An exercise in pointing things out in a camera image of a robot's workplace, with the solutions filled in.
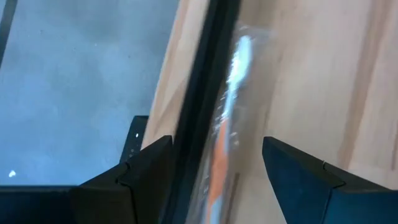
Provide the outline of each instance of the gray floor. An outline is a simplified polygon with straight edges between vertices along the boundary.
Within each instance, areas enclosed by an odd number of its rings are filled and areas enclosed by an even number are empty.
[[[133,116],[149,114],[177,4],[19,0],[0,69],[0,185],[80,184],[117,164]]]

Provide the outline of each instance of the white speck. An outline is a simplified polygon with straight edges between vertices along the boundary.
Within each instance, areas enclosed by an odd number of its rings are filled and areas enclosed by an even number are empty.
[[[8,177],[14,177],[15,175],[17,175],[17,173],[15,172],[15,171],[11,171],[9,174],[8,174]]]

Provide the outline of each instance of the black metal channel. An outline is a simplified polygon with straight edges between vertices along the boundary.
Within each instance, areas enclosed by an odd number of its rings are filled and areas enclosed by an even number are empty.
[[[175,175],[162,223],[185,223],[239,7],[240,0],[210,0],[175,134]]]

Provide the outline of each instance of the wooden surface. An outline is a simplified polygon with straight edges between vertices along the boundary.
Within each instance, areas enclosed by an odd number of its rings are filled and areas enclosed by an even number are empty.
[[[205,2],[181,0],[146,144],[174,133],[196,49],[188,39],[198,40]],[[194,5],[203,7],[189,12]],[[270,37],[239,93],[231,223],[285,223],[261,157],[264,136],[398,189],[398,1],[243,0],[239,20]]]
[[[180,0],[142,148],[174,135],[207,7],[207,0]]]

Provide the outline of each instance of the plastic wrap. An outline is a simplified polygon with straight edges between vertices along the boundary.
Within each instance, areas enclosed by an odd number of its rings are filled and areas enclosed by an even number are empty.
[[[239,159],[234,157],[234,152],[239,146],[239,127],[247,119],[244,102],[237,99],[257,59],[256,49],[266,40],[266,30],[239,23],[235,28],[229,68],[213,113],[186,223],[228,222],[237,178],[233,172],[234,161]]]

